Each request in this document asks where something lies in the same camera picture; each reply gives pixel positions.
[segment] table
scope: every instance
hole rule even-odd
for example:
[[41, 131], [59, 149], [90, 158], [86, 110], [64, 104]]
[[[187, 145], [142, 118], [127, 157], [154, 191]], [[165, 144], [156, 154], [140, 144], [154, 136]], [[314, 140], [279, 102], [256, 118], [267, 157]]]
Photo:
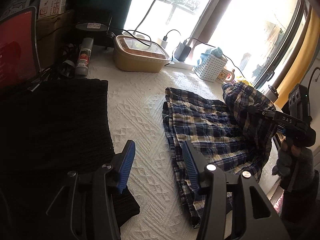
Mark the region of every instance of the table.
[[[99, 46], [93, 48], [87, 77], [109, 81], [108, 119], [115, 152], [121, 152], [128, 139], [136, 143], [128, 188], [140, 205], [140, 214], [121, 227], [122, 240], [196, 239], [198, 230], [193, 229], [181, 205], [164, 133], [164, 91], [166, 87], [176, 87], [223, 101], [221, 84], [172, 67], [164, 67], [160, 73], [121, 71], [113, 63], [112, 49]], [[271, 177], [276, 159], [273, 144], [260, 180], [265, 193], [276, 181]]]

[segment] curtain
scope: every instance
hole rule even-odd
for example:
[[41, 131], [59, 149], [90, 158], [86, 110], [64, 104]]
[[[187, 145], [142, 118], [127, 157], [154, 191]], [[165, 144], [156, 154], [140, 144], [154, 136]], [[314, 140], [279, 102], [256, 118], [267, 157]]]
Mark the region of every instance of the curtain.
[[301, 49], [287, 75], [277, 88], [279, 98], [276, 105], [282, 108], [288, 101], [288, 95], [297, 83], [300, 83], [312, 61], [320, 35], [320, 18], [311, 9], [311, 18]]

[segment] metal screw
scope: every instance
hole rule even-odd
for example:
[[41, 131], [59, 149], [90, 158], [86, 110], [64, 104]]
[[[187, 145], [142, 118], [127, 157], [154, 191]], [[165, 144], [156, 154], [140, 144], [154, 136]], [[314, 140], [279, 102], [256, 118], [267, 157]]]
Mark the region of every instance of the metal screw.
[[111, 169], [111, 164], [109, 164], [109, 163], [106, 163], [106, 164], [103, 164], [102, 165], [102, 168], [107, 168], [107, 170], [110, 170]]
[[242, 176], [244, 176], [245, 178], [250, 178], [251, 177], [251, 173], [248, 171], [244, 171], [242, 172]]
[[75, 172], [75, 171], [69, 171], [69, 172], [68, 172], [68, 176], [69, 176], [70, 178], [74, 177], [75, 175], [76, 175], [76, 172]]
[[207, 165], [207, 169], [209, 170], [209, 171], [215, 171], [216, 170], [216, 166], [215, 165], [213, 165], [213, 164], [208, 164]]

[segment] hand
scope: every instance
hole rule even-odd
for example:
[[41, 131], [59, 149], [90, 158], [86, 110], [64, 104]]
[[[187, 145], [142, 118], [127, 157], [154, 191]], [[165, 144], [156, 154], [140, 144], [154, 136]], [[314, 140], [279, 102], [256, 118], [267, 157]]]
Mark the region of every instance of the hand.
[[292, 190], [300, 190], [309, 186], [315, 175], [312, 151], [305, 147], [298, 148], [294, 146], [291, 139], [284, 140], [278, 151], [278, 160], [276, 166], [272, 169], [272, 175], [281, 177], [280, 186], [285, 190], [290, 183], [294, 170], [294, 166], [292, 166], [293, 156], [299, 162], [299, 169]]

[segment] blue cloth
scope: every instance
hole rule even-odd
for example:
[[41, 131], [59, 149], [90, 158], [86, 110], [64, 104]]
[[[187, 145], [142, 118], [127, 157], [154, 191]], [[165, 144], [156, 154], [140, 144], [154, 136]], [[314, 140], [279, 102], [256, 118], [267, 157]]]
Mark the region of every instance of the blue cloth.
[[[243, 82], [222, 87], [225, 103], [208, 100], [192, 92], [167, 88], [163, 122], [172, 152], [172, 165], [182, 204], [197, 228], [203, 215], [205, 196], [192, 189], [182, 157], [182, 145], [191, 140], [208, 163], [232, 174], [249, 171], [257, 181], [271, 151], [276, 125], [247, 113], [249, 105], [275, 111], [272, 102]], [[227, 212], [232, 209], [227, 193]]]

